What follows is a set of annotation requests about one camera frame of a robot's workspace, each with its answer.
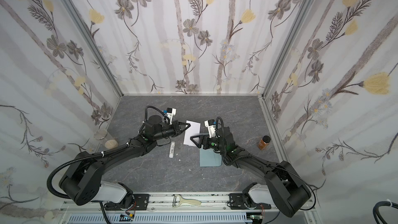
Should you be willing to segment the white floral letter paper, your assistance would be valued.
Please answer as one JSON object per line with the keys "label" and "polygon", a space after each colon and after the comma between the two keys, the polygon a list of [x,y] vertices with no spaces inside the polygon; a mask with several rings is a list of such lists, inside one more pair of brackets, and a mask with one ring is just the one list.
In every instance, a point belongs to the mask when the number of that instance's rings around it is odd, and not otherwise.
{"label": "white floral letter paper", "polygon": [[183,144],[187,146],[196,147],[196,144],[191,141],[192,136],[197,136],[200,134],[201,124],[199,122],[189,121],[187,120],[186,123],[190,124],[190,127],[184,132],[184,140]]}

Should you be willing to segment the light green envelope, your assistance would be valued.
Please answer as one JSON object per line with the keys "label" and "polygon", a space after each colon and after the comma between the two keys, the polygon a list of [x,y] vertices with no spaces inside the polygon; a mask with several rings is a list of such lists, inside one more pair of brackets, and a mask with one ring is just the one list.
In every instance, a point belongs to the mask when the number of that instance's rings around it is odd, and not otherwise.
{"label": "light green envelope", "polygon": [[200,149],[200,167],[219,167],[222,164],[222,156],[213,149]]}

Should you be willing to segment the white glue stick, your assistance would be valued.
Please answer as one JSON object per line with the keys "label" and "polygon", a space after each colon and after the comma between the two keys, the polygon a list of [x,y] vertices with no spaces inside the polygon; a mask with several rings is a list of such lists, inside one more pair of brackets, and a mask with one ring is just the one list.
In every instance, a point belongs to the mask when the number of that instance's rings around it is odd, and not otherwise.
{"label": "white glue stick", "polygon": [[173,158],[174,157],[175,145],[176,145],[176,143],[174,141],[172,141],[171,142],[171,146],[170,146],[169,158]]}

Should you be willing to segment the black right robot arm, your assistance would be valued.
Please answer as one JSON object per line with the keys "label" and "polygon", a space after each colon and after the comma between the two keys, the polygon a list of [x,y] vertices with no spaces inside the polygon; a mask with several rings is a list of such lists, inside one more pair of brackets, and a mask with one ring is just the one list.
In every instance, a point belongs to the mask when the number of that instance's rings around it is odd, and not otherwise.
{"label": "black right robot arm", "polygon": [[276,207],[287,217],[303,209],[312,196],[307,183],[301,179],[287,161],[271,162],[252,155],[238,146],[230,128],[219,128],[214,137],[209,134],[191,136],[190,140],[198,148],[213,149],[218,152],[224,164],[249,172],[265,180]]}

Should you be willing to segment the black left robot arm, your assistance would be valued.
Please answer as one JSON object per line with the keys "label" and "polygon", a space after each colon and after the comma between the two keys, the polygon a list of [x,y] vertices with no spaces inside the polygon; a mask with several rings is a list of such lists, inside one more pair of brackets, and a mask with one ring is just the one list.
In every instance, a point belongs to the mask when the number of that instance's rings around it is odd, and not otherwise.
{"label": "black left robot arm", "polygon": [[89,202],[112,202],[127,208],[133,203],[132,190],[122,183],[107,183],[102,176],[124,162],[148,154],[157,147],[158,140],[177,137],[190,126],[178,120],[167,124],[161,116],[151,116],[143,123],[138,135],[126,144],[92,155],[82,152],[67,163],[59,187],[65,192],[65,198],[79,206]]}

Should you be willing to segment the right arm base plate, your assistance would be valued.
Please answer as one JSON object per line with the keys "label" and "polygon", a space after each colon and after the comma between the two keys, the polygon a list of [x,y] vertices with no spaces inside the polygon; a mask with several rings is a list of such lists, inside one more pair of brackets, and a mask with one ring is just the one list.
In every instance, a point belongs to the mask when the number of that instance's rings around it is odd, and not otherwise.
{"label": "right arm base plate", "polygon": [[227,203],[227,206],[232,210],[268,210],[272,208],[272,206],[269,204],[255,203],[248,194],[244,193],[229,194],[229,201]]}

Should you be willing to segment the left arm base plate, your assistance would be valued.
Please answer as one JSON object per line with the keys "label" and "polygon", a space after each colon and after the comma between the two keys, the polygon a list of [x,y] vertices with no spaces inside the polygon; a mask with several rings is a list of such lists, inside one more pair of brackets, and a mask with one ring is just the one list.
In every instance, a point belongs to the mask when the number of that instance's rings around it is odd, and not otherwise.
{"label": "left arm base plate", "polygon": [[127,194],[120,203],[107,202],[106,211],[146,211],[150,194]]}

